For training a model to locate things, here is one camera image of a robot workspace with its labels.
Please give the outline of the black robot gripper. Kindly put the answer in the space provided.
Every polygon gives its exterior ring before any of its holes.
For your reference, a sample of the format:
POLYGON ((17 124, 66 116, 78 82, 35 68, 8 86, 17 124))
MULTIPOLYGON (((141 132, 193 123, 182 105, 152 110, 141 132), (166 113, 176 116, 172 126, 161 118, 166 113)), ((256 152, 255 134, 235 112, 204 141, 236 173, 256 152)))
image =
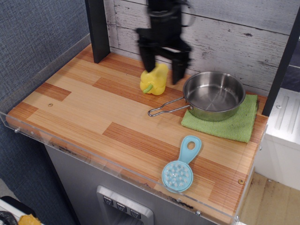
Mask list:
POLYGON ((155 68, 155 56, 172 61, 172 83, 181 80, 188 67, 191 47, 181 39, 182 6, 186 0, 149 0, 147 15, 150 28, 137 28, 140 55, 147 72, 155 68))

